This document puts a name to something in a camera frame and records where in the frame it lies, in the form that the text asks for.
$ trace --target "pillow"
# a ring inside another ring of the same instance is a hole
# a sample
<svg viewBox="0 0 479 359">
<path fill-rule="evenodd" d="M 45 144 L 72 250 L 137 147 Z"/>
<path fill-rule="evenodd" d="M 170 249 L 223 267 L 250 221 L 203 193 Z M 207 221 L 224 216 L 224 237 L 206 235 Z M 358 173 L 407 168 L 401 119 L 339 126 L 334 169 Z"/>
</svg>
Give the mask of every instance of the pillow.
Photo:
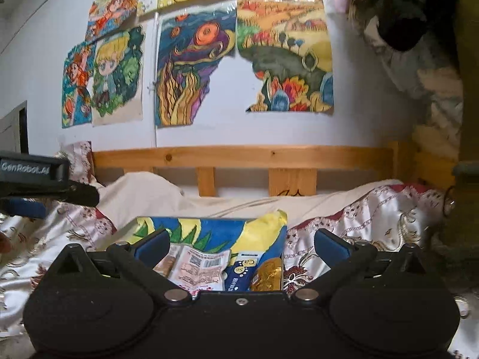
<svg viewBox="0 0 479 359">
<path fill-rule="evenodd" d="M 95 181 L 92 142 L 77 142 L 62 146 L 57 156 L 70 161 L 70 180 L 81 183 Z"/>
</svg>

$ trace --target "blue object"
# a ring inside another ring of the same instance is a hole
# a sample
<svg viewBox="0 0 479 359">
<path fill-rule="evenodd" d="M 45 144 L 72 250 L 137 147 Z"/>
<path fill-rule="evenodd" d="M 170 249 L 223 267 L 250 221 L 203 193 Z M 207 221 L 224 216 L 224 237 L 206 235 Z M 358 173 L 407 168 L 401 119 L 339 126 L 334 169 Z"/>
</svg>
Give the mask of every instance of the blue object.
<svg viewBox="0 0 479 359">
<path fill-rule="evenodd" d="M 44 219 L 46 207 L 41 202 L 29 201 L 23 198 L 11 198 L 1 202 L 2 210 L 9 216 L 29 217 L 31 219 Z"/>
<path fill-rule="evenodd" d="M 326 229 L 319 229 L 314 235 L 314 249 L 329 267 L 348 259 L 354 247 Z"/>
<path fill-rule="evenodd" d="M 325 104 L 334 105 L 334 88 L 333 88 L 333 78 L 332 73 L 326 73 L 321 82 L 321 87 L 319 88 L 321 93 L 322 101 Z"/>
<path fill-rule="evenodd" d="M 169 233 L 155 231 L 144 240 L 135 244 L 135 259 L 149 268 L 154 268 L 169 252 Z"/>
<path fill-rule="evenodd" d="M 289 110 L 288 94 L 279 89 L 271 99 L 271 110 L 276 112 L 287 112 Z"/>
</svg>

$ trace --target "yellow package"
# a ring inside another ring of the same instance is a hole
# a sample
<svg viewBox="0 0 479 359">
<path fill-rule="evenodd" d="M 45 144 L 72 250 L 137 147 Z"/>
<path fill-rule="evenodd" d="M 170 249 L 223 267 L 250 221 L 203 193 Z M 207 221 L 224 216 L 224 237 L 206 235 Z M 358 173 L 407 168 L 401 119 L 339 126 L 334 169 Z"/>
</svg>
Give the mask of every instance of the yellow package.
<svg viewBox="0 0 479 359">
<path fill-rule="evenodd" d="M 251 291 L 277 291 L 282 289 L 283 263 L 281 258 L 272 258 L 256 270 L 251 281 Z"/>
</svg>

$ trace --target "snack package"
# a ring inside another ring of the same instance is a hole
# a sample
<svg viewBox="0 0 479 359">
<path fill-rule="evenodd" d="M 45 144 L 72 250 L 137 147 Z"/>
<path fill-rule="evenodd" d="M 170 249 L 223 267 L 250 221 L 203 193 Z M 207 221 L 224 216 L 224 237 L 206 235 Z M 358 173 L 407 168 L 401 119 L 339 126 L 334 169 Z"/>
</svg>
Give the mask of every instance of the snack package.
<svg viewBox="0 0 479 359">
<path fill-rule="evenodd" d="M 201 290 L 223 291 L 223 270 L 229 263 L 230 250 L 206 254 L 190 246 L 183 246 L 168 279 L 190 292 L 193 297 Z"/>
<path fill-rule="evenodd" d="M 228 277 L 225 280 L 226 290 L 247 291 L 263 254 L 256 251 L 238 253 L 234 265 L 228 269 Z"/>
<path fill-rule="evenodd" d="M 168 278 L 169 272 L 172 270 L 176 258 L 178 258 L 178 254 L 181 251 L 181 245 L 179 244 L 170 244 L 169 245 L 169 252 L 154 268 L 159 275 L 162 277 Z"/>
<path fill-rule="evenodd" d="M 283 278 L 283 263 L 281 258 L 272 258 L 264 262 L 256 270 L 251 282 L 251 291 L 281 290 Z"/>
</svg>

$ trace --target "wooden headboard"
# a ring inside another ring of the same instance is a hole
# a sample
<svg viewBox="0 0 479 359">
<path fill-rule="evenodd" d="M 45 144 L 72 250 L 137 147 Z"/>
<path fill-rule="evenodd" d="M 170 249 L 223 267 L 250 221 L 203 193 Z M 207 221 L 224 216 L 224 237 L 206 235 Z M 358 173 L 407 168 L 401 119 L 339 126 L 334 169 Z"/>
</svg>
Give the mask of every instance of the wooden headboard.
<svg viewBox="0 0 479 359">
<path fill-rule="evenodd" d="M 386 148 L 348 146 L 203 146 L 102 151 L 93 154 L 95 171 L 155 172 L 157 168 L 195 168 L 199 195 L 216 196 L 215 168 L 268 169 L 269 195 L 316 193 L 317 171 L 373 170 L 378 180 L 424 180 L 438 188 L 454 183 L 452 161 L 419 153 L 413 144 Z"/>
</svg>

